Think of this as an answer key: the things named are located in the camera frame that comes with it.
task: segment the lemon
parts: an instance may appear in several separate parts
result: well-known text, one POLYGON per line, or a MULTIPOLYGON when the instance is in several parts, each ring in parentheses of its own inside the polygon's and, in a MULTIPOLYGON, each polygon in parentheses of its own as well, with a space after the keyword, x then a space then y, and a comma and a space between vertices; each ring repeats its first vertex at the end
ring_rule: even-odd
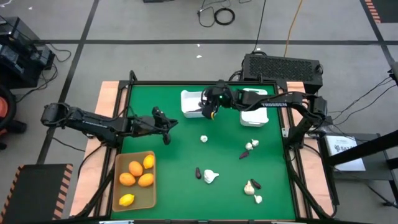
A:
POLYGON ((133 203, 133 201, 134 201, 134 195, 126 194, 126 195, 123 195, 123 197, 121 197, 119 199, 119 204, 121 206, 127 207, 127 206, 131 205, 133 203))
POLYGON ((150 169, 150 168, 152 168, 152 167, 154 166, 154 164, 155 164, 155 157, 154 157, 154 155, 150 154, 150 155, 146 156, 145 159, 144 159, 143 164, 144 164, 144 168, 145 168, 145 169, 150 169))

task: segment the tan basket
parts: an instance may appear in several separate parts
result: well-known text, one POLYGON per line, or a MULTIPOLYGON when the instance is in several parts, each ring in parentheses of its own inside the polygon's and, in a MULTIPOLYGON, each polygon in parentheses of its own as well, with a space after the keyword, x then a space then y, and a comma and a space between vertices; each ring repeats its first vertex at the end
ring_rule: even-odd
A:
POLYGON ((152 208, 156 204, 156 157, 155 164, 151 169, 144 169, 144 174, 153 174, 154 175, 154 183, 148 187, 140 187, 138 185, 138 180, 140 177, 136 177, 136 183, 131 187, 126 187, 119 182, 120 174, 124 172, 129 172, 129 163, 131 161, 139 162, 142 167, 144 158, 148 155, 154 155, 153 151, 145 151, 145 152, 136 152, 136 153, 127 153, 127 154, 119 154, 115 158, 115 170, 114 170, 114 181, 113 181, 113 202, 112 202, 112 210, 114 212, 123 212, 129 210, 137 210, 143 208, 152 208), (127 207, 123 207, 119 205, 119 199, 125 194, 135 195, 134 202, 127 207))

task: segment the garlic bulb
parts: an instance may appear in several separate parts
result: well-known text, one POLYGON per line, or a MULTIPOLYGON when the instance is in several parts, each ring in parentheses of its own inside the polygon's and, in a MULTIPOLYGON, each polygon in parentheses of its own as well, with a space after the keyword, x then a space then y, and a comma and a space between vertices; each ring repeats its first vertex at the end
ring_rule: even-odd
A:
POLYGON ((251 140, 251 144, 253 145, 253 147, 257 147, 259 145, 259 141, 258 140, 251 140))
POLYGON ((213 172, 212 170, 205 170, 203 173, 204 180, 207 184, 212 183, 212 181, 219 176, 219 174, 213 172))
POLYGON ((200 136, 200 140, 205 143, 207 142, 207 136, 200 136))
POLYGON ((260 195, 255 195, 254 196, 254 201, 256 201, 256 203, 261 203, 262 202, 262 197, 260 195))
POLYGON ((248 184, 244 186, 243 190, 247 195, 254 195, 254 187, 251 185, 250 180, 248 181, 248 184))
POLYGON ((246 149, 247 150, 252 150, 253 149, 253 145, 249 142, 246 144, 246 149))

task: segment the white container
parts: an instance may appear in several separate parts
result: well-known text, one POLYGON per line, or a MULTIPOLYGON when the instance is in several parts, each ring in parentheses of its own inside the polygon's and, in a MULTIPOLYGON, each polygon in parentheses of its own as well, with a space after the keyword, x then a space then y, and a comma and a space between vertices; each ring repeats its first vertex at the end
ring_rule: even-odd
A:
MULTIPOLYGON (((267 95, 267 91, 252 89, 252 88, 244 88, 244 91, 253 91, 258 95, 267 95)), ((268 122, 267 117, 267 108, 258 108, 255 111, 243 111, 240 115, 240 121, 243 126, 250 127, 261 127, 268 122)))
POLYGON ((204 118, 200 105, 201 92, 189 92, 187 90, 181 91, 181 111, 186 118, 204 118))

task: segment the white paper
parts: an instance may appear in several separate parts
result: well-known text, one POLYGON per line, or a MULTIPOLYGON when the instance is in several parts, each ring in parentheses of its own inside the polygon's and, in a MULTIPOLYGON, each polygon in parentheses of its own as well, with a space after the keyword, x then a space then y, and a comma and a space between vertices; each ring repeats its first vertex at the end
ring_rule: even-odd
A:
MULTIPOLYGON (((344 136, 327 136, 326 141, 328 143, 328 149, 331 156, 356 146, 354 137, 347 138, 344 136)), ((341 171, 365 171, 365 166, 362 159, 356 159, 343 164, 338 164, 335 167, 341 171)))

